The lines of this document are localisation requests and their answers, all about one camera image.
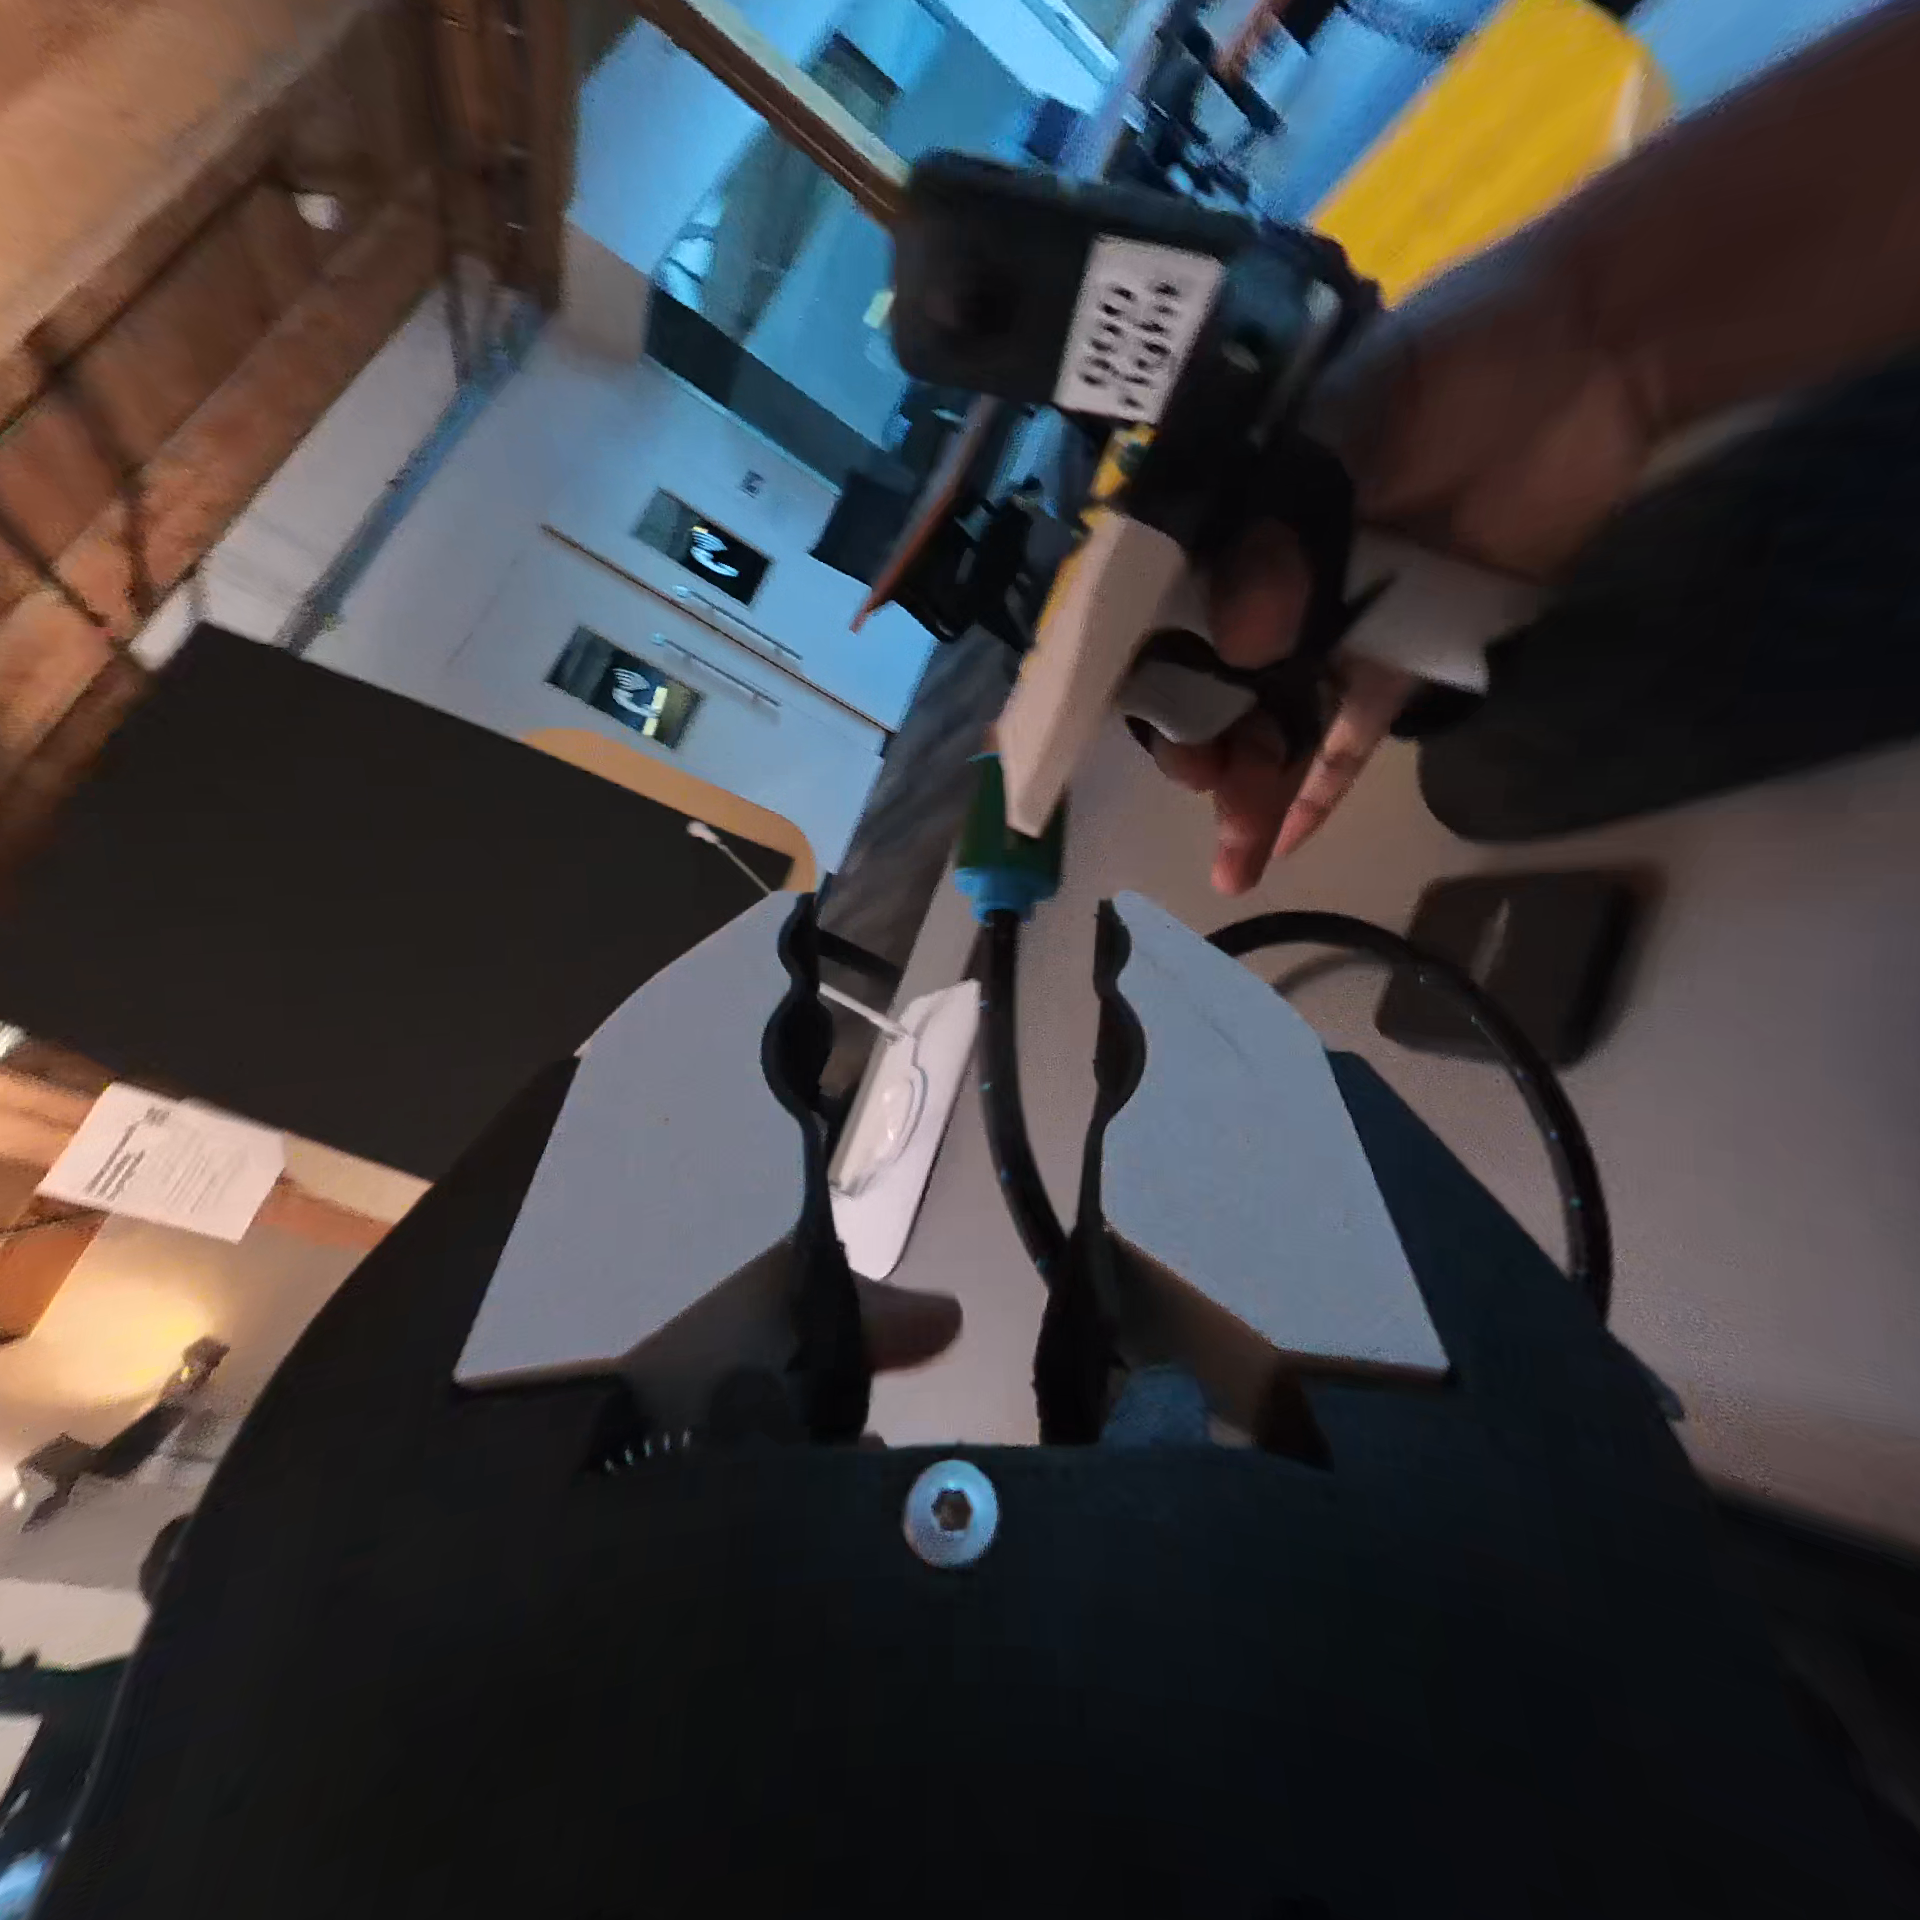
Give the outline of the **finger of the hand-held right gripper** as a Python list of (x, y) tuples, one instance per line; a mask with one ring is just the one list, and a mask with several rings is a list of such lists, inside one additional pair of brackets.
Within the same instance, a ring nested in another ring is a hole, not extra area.
[(1097, 517), (1060, 568), (994, 723), (1004, 818), (1042, 835), (1144, 645), (1204, 633), (1202, 592), (1174, 537)]

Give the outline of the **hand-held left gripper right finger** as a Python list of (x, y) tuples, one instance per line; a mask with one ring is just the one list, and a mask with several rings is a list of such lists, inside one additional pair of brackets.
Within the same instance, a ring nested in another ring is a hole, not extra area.
[(1430, 1392), (1448, 1356), (1327, 1050), (1140, 894), (1095, 913), (1095, 1100), (1040, 1324), (1040, 1437), (1136, 1381), (1218, 1443), (1314, 1443), (1324, 1386)]

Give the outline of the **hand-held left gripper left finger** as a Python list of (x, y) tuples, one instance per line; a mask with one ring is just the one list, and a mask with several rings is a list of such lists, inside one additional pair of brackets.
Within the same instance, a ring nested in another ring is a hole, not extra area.
[(818, 901), (773, 894), (583, 1044), (463, 1349), (468, 1392), (605, 1378), (700, 1434), (744, 1377), (812, 1443), (866, 1428), (866, 1334), (832, 1222)]

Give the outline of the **black hdmi hub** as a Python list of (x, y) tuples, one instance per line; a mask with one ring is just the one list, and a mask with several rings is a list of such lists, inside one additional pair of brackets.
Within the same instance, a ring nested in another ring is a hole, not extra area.
[(1566, 1070), (1614, 1027), (1662, 896), (1646, 866), (1465, 874), (1424, 886), (1407, 937), (1463, 969)]

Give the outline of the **yellow plastic bin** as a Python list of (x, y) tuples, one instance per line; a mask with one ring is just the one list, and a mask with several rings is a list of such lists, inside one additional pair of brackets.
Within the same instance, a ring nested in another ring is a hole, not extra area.
[(1644, 38), (1586, 3), (1496, 6), (1308, 227), (1398, 305), (1538, 221), (1673, 117)]

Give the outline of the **person's right forearm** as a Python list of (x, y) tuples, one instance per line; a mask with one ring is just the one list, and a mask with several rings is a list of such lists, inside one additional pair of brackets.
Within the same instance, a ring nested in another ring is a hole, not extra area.
[(1878, 5), (1644, 156), (1617, 346), (1674, 469), (1916, 347), (1916, 5)]

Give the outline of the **person's left hand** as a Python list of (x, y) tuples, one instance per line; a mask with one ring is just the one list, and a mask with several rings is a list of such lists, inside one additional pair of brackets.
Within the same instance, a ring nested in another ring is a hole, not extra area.
[(862, 1345), (876, 1377), (920, 1369), (945, 1356), (964, 1331), (964, 1308), (950, 1293), (895, 1288), (881, 1280), (854, 1284)]

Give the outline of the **white plastic packaging tray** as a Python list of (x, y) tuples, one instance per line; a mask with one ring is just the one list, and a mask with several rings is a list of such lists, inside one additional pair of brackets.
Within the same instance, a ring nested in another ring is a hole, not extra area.
[(966, 978), (876, 1020), (880, 1043), (832, 1153), (832, 1222), (858, 1280), (888, 1280), (912, 1240), (977, 1030)]

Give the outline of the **white paper sheet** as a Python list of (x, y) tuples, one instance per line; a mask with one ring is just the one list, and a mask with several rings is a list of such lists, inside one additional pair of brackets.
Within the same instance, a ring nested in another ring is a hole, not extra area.
[(34, 1194), (71, 1210), (237, 1243), (284, 1173), (278, 1132), (192, 1100), (111, 1084)]

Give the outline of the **black quilted pad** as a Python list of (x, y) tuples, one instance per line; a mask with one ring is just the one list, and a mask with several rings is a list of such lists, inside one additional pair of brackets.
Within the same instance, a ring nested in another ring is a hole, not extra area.
[(1794, 400), (1630, 504), (1486, 693), (1407, 723), (1476, 846), (1624, 825), (1917, 734), (1917, 361)]

